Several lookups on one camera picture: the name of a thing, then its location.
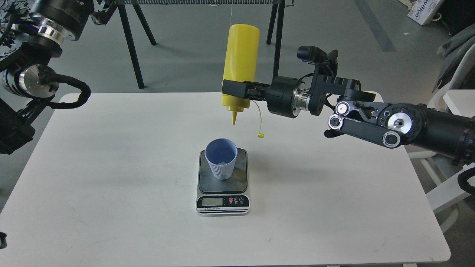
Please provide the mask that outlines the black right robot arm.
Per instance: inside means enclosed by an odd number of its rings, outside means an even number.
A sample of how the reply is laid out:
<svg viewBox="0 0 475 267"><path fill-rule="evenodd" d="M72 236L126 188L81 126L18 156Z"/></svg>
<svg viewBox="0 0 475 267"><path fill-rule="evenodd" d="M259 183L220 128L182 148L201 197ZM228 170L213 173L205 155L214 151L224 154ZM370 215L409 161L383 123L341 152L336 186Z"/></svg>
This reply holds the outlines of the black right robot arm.
<svg viewBox="0 0 475 267"><path fill-rule="evenodd" d="M349 135L386 148L413 144L451 157L453 164L474 162L474 118L426 105L376 102L358 80L315 75L307 88L297 78L276 77L271 84L224 80L222 93L265 101L269 112L295 118L300 111L318 116L327 97L338 96L328 118L329 138Z"/></svg>

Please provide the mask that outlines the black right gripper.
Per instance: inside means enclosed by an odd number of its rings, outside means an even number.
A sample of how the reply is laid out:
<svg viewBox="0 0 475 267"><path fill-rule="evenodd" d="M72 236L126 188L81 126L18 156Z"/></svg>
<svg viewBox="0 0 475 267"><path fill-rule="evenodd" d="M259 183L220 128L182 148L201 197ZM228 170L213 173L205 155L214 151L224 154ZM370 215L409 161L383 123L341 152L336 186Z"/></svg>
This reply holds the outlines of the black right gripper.
<svg viewBox="0 0 475 267"><path fill-rule="evenodd" d="M266 101L270 113L293 119L299 114L298 109L294 110L294 91L300 84L297 78L284 76L274 78L271 85L224 80L221 92L241 99Z"/></svg>

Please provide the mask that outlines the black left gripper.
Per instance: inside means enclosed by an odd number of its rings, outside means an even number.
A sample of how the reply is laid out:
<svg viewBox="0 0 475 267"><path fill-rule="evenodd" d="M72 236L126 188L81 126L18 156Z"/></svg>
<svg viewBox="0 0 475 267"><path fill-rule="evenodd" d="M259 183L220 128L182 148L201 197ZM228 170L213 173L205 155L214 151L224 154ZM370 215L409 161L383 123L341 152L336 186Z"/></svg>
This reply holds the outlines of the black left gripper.
<svg viewBox="0 0 475 267"><path fill-rule="evenodd" d="M36 0L29 16L36 23L44 18L55 22L77 41L90 15L95 25L106 25L117 7L117 0Z"/></svg>

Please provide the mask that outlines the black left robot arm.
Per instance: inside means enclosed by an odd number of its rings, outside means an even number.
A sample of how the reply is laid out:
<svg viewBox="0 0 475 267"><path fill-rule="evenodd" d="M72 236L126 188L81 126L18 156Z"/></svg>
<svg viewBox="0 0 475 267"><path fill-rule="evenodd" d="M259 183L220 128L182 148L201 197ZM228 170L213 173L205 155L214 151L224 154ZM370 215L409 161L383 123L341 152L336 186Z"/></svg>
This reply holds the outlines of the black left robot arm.
<svg viewBox="0 0 475 267"><path fill-rule="evenodd" d="M15 111L1 100L1 154L32 141L32 123L45 108L75 109L90 98L85 82L48 64L61 56L65 40L80 38L94 10L92 0L36 0L30 7L13 1L2 9L1 46L12 50L1 56L1 87L29 102Z"/></svg>

